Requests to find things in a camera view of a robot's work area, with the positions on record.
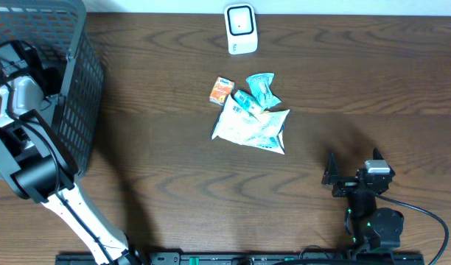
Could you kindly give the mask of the teal Kleenex tissue pack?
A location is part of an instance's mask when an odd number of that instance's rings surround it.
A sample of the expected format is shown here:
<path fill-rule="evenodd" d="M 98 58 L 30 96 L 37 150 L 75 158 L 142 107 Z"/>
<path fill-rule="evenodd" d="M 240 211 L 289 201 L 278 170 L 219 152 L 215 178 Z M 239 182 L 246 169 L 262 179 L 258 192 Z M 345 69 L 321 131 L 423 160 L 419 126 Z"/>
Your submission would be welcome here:
<path fill-rule="evenodd" d="M 234 94 L 234 99 L 241 107 L 243 107 L 246 111 L 254 116 L 264 111 L 264 108 L 252 95 L 242 90 L 236 91 L 236 93 Z"/>

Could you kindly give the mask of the white wiper sheet bag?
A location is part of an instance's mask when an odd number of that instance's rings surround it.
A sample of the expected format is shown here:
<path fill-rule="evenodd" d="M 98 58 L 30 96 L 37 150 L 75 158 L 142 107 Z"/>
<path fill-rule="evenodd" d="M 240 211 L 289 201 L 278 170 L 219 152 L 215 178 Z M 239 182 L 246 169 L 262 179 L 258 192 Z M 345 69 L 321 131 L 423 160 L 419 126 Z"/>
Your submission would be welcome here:
<path fill-rule="evenodd" d="M 227 96 L 211 132 L 211 139 L 219 137 L 235 144 L 283 155 L 282 134 L 289 112 L 289 110 L 265 111 L 254 116 L 232 96 Z"/>

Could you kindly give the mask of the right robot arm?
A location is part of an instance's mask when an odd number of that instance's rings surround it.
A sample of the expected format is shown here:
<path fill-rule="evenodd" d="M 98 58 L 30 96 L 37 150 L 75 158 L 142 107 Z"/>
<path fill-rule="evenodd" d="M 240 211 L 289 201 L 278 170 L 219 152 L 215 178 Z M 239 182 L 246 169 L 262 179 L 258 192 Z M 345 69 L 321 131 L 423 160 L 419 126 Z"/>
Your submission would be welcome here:
<path fill-rule="evenodd" d="M 395 171 L 373 150 L 373 158 L 354 176 L 343 176 L 333 154 L 329 155 L 322 184 L 332 187 L 333 197 L 345 197 L 348 208 L 344 225 L 354 239 L 353 258 L 366 253 L 389 253 L 400 247 L 404 216 L 391 208 L 379 208 L 376 198 L 389 188 Z"/>

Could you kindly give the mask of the orange Kleenex tissue pack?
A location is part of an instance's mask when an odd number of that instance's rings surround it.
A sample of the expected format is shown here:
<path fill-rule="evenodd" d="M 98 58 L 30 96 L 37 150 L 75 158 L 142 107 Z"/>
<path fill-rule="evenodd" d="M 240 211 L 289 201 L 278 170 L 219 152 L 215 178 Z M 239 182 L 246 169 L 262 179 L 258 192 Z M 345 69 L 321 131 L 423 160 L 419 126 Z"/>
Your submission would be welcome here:
<path fill-rule="evenodd" d="M 211 90 L 209 101 L 218 105 L 223 105 L 227 96 L 233 91 L 234 87 L 234 81 L 223 77 L 218 77 Z"/>

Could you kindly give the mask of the teal snack packet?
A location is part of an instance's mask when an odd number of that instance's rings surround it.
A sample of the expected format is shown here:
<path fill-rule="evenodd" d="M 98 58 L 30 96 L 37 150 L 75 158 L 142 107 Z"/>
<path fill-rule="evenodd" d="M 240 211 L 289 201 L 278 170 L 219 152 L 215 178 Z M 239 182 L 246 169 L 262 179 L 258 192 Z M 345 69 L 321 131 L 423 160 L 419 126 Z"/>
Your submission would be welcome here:
<path fill-rule="evenodd" d="M 270 89 L 273 78 L 274 73 L 260 73 L 249 76 L 246 79 L 252 96 L 263 109 L 275 107 L 282 102 Z"/>

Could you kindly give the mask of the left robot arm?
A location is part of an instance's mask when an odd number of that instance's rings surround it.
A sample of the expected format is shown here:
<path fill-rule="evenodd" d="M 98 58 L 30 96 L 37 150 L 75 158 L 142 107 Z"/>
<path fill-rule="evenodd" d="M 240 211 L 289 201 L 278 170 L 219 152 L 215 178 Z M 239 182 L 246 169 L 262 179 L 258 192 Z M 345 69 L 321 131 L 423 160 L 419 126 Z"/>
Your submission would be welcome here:
<path fill-rule="evenodd" d="M 24 40 L 0 44 L 0 175 L 22 199 L 59 216 L 84 242 L 96 264 L 144 264 L 127 236 L 112 225 L 77 179 L 77 162 L 41 115 L 62 79 L 44 68 Z"/>

